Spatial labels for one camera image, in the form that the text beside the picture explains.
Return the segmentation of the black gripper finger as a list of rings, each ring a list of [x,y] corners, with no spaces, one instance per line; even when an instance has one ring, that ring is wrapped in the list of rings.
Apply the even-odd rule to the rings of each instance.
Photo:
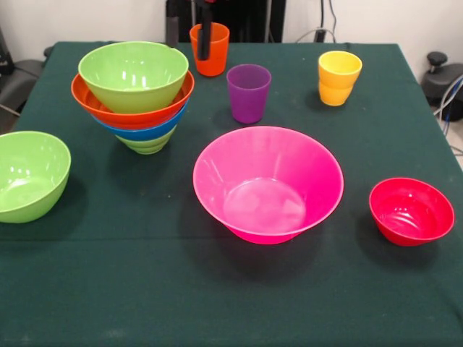
[[[210,56],[211,49],[211,26],[212,26],[212,11],[209,1],[196,1],[200,8],[201,22],[197,36],[197,57],[200,61],[206,61]]]
[[[179,16],[176,0],[166,0],[166,45],[176,48],[179,40]]]

